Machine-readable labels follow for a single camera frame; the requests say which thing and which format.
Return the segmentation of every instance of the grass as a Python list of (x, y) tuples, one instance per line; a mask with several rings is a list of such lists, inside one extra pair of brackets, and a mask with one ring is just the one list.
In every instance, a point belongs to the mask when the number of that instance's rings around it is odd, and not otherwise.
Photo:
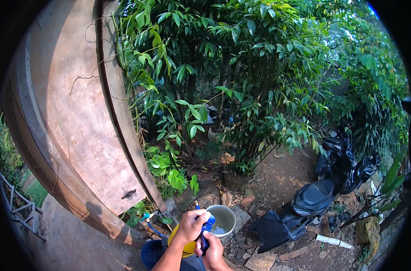
[(35, 179), (28, 185), (24, 194), (28, 197), (31, 197), (32, 201), (35, 202), (37, 207), (41, 208), (48, 192), (46, 189), (44, 189), (40, 182)]

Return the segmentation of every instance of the dry leaf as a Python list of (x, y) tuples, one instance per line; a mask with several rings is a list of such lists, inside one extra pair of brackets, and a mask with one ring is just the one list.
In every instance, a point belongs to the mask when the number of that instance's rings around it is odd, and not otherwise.
[(299, 149), (299, 152), (301, 155), (305, 156), (306, 158), (309, 157), (309, 155), (303, 149)]

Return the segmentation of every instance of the hand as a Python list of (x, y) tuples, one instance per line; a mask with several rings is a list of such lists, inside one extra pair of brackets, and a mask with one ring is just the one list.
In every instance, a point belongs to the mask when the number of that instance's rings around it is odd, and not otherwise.
[(185, 213), (180, 221), (176, 236), (174, 239), (180, 242), (183, 246), (187, 243), (195, 241), (201, 233), (203, 224), (210, 218), (210, 212), (205, 209), (193, 210)]
[[(225, 270), (228, 268), (227, 264), (224, 262), (222, 256), (224, 252), (224, 247), (222, 243), (213, 234), (208, 231), (203, 231), (204, 238), (208, 240), (210, 247), (207, 249), (207, 254), (203, 257), (203, 263), (205, 267), (211, 270)], [(203, 256), (203, 251), (201, 250), (201, 240), (198, 239), (193, 252), (198, 256)]]

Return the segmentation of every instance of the black motorcycle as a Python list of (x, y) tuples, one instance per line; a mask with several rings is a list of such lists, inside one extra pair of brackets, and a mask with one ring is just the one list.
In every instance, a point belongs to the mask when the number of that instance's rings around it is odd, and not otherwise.
[(354, 157), (348, 159), (347, 156), (340, 156), (330, 166), (326, 179), (304, 185), (283, 206), (279, 215), (270, 210), (249, 227), (250, 230), (256, 230), (263, 244), (258, 253), (299, 239), (306, 233), (306, 227), (329, 209), (338, 193), (348, 194), (359, 188), (378, 170), (379, 163), (380, 156), (376, 151), (364, 157), (356, 166)]
[(318, 180), (324, 179), (330, 167), (342, 156), (347, 156), (349, 160), (353, 158), (351, 139), (345, 130), (346, 127), (350, 127), (350, 125), (345, 119), (342, 119), (337, 135), (335, 137), (323, 138), (322, 147), (326, 151), (326, 155), (319, 154), (317, 156), (314, 169)]

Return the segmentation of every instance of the white pvc pipe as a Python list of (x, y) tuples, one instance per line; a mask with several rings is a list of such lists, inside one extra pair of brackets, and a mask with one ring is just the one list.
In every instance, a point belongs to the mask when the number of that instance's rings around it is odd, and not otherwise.
[(350, 245), (346, 242), (343, 242), (341, 240), (334, 239), (334, 238), (329, 238), (329, 237), (326, 237), (326, 236), (317, 235), (316, 240), (320, 241), (320, 242), (325, 242), (325, 243), (337, 245), (337, 246), (342, 247), (342, 248), (354, 249), (354, 247), (352, 245)]

